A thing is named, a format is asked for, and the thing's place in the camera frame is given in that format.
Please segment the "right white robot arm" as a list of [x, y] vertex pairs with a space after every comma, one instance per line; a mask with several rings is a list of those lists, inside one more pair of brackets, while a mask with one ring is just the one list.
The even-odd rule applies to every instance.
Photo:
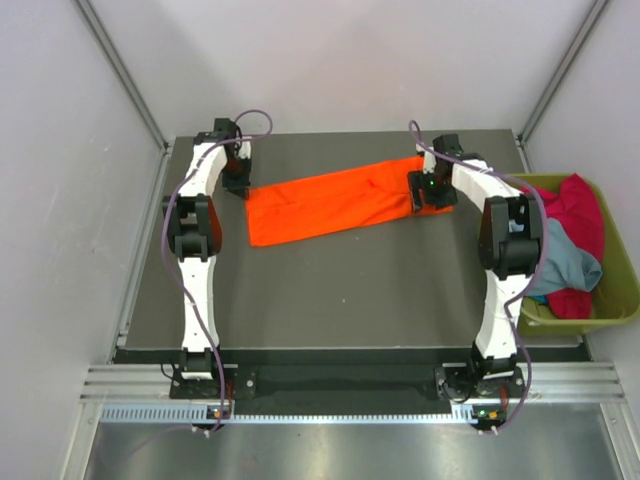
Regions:
[[516, 365], [516, 329], [524, 294], [541, 272], [548, 229], [544, 205], [533, 187], [499, 173], [475, 153], [467, 153], [455, 134], [426, 144], [410, 125], [422, 165], [408, 173], [411, 208], [444, 210], [464, 195], [481, 213], [478, 257], [486, 273], [484, 312], [462, 379], [448, 374], [440, 390], [463, 397], [497, 393], [522, 375]]

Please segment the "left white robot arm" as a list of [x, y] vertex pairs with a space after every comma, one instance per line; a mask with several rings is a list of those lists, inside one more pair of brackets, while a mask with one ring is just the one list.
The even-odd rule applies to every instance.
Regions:
[[161, 255], [184, 301], [174, 398], [217, 399], [225, 392], [227, 374], [220, 359], [213, 295], [222, 230], [213, 193], [222, 179], [230, 191], [246, 197], [250, 168], [251, 148], [242, 146], [237, 122], [217, 118], [210, 131], [193, 139], [186, 175], [163, 200]]

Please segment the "orange t shirt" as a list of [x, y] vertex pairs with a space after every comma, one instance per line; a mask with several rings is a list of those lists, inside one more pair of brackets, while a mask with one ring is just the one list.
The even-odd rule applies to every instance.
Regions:
[[422, 164], [414, 156], [255, 188], [245, 203], [249, 245], [270, 247], [452, 212], [451, 206], [413, 210], [408, 174]]

